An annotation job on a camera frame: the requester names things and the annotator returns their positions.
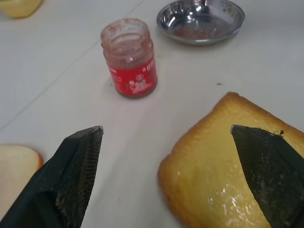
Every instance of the jar label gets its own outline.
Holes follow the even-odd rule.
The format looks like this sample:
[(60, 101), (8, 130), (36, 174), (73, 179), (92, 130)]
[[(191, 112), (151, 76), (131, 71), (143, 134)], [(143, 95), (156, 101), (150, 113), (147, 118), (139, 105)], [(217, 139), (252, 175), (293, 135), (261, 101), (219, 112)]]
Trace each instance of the jar label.
[(115, 88), (126, 96), (135, 96), (148, 92), (157, 83), (155, 58), (134, 69), (109, 68)]

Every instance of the white bread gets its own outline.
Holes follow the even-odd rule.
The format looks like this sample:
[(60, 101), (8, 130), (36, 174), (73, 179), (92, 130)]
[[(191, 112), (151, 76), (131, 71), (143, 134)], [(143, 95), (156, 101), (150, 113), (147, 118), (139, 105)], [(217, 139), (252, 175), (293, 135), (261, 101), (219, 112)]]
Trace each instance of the white bread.
[(270, 228), (243, 174), (230, 128), (279, 134), (304, 157), (304, 133), (236, 93), (228, 93), (160, 164), (158, 181), (173, 215), (187, 228)]
[(35, 150), (0, 145), (0, 220), (41, 166), (42, 158)]

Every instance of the small dish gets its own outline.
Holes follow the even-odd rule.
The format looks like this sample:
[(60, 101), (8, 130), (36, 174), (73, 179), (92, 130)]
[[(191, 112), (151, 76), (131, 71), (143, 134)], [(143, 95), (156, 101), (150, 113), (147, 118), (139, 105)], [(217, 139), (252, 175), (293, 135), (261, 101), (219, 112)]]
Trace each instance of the small dish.
[(188, 45), (210, 45), (239, 31), (243, 10), (228, 0), (178, 0), (157, 15), (157, 25), (170, 38)]

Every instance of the white table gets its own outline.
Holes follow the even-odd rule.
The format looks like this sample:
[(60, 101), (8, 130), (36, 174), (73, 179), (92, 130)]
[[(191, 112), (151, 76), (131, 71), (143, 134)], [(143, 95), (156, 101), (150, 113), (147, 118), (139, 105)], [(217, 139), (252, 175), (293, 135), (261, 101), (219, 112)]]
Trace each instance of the white table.
[[(46, 0), (28, 19), (0, 16), (0, 143), (48, 160), (70, 134), (104, 127), (85, 228), (180, 227), (158, 195), (158, 164), (227, 91), (304, 130), (304, 1), (236, 0), (240, 33), (206, 48), (159, 33), (155, 17), (169, 2)], [(155, 43), (159, 84), (144, 99), (119, 96), (99, 44), (124, 16), (147, 22)]]

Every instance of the toast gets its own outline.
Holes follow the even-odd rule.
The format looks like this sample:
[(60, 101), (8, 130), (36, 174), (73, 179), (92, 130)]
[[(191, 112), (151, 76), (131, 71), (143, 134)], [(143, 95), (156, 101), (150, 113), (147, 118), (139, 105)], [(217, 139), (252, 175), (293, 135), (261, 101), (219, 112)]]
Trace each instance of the toast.
[(242, 171), (233, 124), (280, 134), (304, 157), (304, 133), (236, 93), (226, 94), (160, 164), (171, 213), (187, 228), (270, 228)]
[(29, 147), (0, 145), (0, 220), (42, 163), (39, 153)]

